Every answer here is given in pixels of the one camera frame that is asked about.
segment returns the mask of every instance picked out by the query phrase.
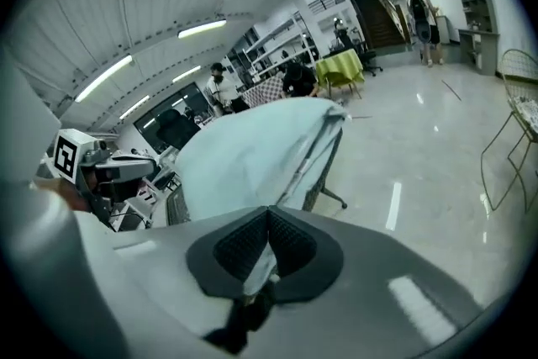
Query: man in white shirt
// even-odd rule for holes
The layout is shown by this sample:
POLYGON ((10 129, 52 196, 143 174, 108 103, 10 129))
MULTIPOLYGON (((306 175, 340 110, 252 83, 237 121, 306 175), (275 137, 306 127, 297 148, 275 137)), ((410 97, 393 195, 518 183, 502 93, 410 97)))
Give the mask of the man in white shirt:
POLYGON ((246 102, 237 93, 235 84, 223 75, 224 66, 221 63, 213 63, 211 66, 211 78, 209 78, 206 88, 224 110, 224 114, 240 113, 249 108, 246 102))
POLYGON ((438 8, 434 8, 430 0, 408 0, 407 8, 413 17, 415 33, 424 44, 424 55, 428 61, 428 67, 433 66, 433 61, 430 57, 430 44, 435 45, 435 49, 439 55, 439 64, 442 65, 445 61, 443 60, 439 30, 435 21, 435 13, 438 8), (429 33, 426 21, 430 26, 429 33))

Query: window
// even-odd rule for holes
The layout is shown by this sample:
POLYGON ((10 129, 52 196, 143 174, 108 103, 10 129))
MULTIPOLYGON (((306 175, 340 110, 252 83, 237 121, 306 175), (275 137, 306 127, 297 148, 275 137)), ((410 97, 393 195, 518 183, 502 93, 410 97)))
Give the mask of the window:
POLYGON ((151 111, 136 120, 134 126, 157 154, 161 154, 169 145, 157 137, 157 130, 160 128, 157 121, 159 115, 168 109, 175 109, 183 114, 186 107, 193 110, 195 119, 198 121, 204 121, 214 114, 198 86, 193 83, 174 93, 167 100, 159 103, 151 111))

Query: stair railing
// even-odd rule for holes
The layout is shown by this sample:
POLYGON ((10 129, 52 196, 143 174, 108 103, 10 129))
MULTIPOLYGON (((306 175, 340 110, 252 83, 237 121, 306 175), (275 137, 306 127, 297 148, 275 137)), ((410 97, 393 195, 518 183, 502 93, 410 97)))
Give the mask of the stair railing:
POLYGON ((396 7, 393 5, 393 3, 390 0, 379 0, 383 7, 387 10, 388 16, 391 18, 391 20, 394 22, 394 25, 396 25, 396 28, 398 29, 398 32, 402 35, 403 40, 409 41, 409 35, 404 32, 404 27, 407 29, 407 24, 405 22, 401 22, 400 17, 398 15, 398 11, 396 7))

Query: yellow tablecloth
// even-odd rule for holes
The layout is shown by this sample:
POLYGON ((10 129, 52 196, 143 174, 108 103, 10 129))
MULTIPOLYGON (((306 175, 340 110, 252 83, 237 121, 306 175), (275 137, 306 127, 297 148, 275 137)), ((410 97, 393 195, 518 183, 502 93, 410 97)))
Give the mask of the yellow tablecloth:
POLYGON ((362 63, 355 50, 344 51, 328 59, 316 61, 316 74, 321 87, 341 87, 352 82, 364 82, 362 63))

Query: white metal shelf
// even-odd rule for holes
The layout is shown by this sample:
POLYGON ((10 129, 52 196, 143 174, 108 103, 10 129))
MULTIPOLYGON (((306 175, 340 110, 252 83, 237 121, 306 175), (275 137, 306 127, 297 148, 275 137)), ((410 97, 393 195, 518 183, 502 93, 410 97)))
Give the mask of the white metal shelf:
POLYGON ((293 21, 293 18, 286 20, 284 23, 278 25, 275 29, 273 29, 271 32, 266 34, 263 38, 260 38, 259 40, 257 40, 251 47, 249 47, 248 50, 245 50, 245 53, 248 54, 251 51, 255 50, 256 48, 260 48, 268 40, 271 40, 277 34, 281 33, 283 30, 287 29, 288 27, 293 27, 294 25, 295 25, 295 22, 293 21))
POLYGON ((298 55, 302 55, 303 53, 308 52, 309 49, 313 49, 313 48, 315 48, 315 47, 314 47, 314 46, 310 46, 310 47, 305 48, 304 50, 297 51, 296 53, 293 53, 293 55, 290 55, 290 56, 287 57, 286 59, 284 59, 284 60, 282 60, 282 61, 279 61, 278 63, 275 63, 275 64, 272 65, 272 66, 269 66, 267 69, 264 69, 263 71, 257 72, 256 75, 261 75, 261 74, 263 74, 263 73, 272 71, 275 67, 279 67, 280 65, 283 65, 284 63, 289 62, 291 59, 294 59, 294 58, 297 57, 298 55))
POLYGON ((276 46, 272 47, 267 53, 264 55, 260 55, 257 59, 252 61, 252 64, 255 65, 259 61, 262 61, 263 59, 266 59, 269 55, 273 54, 275 51, 277 51, 279 48, 282 48, 284 45, 289 44, 292 40, 295 40, 296 38, 301 36, 301 33, 303 31, 301 29, 298 29, 298 32, 296 30, 296 33, 290 36, 289 38, 283 40, 282 42, 278 43, 276 46))

